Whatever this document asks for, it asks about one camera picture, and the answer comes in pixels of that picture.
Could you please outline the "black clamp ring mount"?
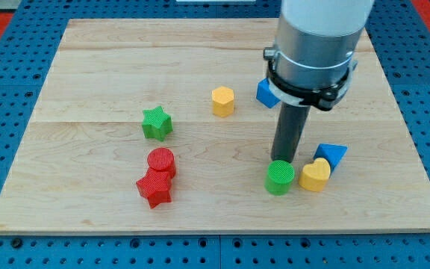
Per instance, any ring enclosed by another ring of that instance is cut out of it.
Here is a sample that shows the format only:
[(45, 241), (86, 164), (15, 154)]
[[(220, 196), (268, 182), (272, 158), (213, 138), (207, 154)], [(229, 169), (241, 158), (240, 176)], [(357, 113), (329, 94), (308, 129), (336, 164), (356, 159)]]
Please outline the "black clamp ring mount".
[(353, 73), (358, 65), (349, 58), (347, 70), (343, 77), (333, 85), (325, 88), (303, 88), (284, 80), (275, 72), (276, 61), (282, 52), (275, 47), (264, 49), (264, 60), (267, 62), (268, 90), (277, 99), (295, 107), (313, 106), (321, 111), (330, 111), (346, 95), (352, 84)]

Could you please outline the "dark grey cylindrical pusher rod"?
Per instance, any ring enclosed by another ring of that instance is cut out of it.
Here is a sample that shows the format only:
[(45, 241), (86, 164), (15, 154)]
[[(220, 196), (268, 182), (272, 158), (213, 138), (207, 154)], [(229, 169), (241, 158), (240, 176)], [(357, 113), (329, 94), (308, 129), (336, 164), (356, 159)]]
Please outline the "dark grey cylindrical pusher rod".
[(293, 161), (309, 111), (308, 106), (282, 103), (271, 150), (273, 161), (282, 160), (288, 163)]

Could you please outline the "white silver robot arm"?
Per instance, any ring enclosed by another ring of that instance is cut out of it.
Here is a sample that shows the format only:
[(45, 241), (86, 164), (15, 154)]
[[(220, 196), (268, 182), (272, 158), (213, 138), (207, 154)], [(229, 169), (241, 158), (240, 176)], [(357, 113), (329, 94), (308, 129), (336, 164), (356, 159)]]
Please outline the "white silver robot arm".
[(281, 101), (273, 161), (292, 162), (311, 108), (330, 111), (345, 95), (373, 0), (284, 0), (264, 49), (268, 89)]

